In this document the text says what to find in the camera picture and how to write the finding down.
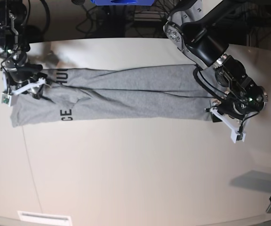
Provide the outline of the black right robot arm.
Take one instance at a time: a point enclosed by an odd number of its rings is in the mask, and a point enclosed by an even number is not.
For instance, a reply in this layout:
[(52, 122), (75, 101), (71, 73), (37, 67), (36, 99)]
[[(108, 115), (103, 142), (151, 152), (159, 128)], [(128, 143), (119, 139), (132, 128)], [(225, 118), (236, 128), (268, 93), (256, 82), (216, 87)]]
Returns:
[(21, 0), (0, 0), (0, 70), (4, 82), (2, 103), (5, 104), (20, 94), (41, 99), (44, 86), (50, 85), (42, 65), (32, 64), (27, 56), (30, 12), (31, 6)]

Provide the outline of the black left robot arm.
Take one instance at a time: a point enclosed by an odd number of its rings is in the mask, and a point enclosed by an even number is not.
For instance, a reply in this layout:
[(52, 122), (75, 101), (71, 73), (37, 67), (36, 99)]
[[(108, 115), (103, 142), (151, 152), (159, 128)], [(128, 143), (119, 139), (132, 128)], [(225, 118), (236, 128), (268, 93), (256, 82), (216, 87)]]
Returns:
[(247, 75), (239, 60), (226, 54), (229, 44), (213, 27), (243, 3), (223, 0), (204, 16), (200, 0), (181, 0), (163, 26), (166, 36), (196, 64), (194, 79), (219, 102), (218, 112), (241, 121), (263, 110), (267, 94)]

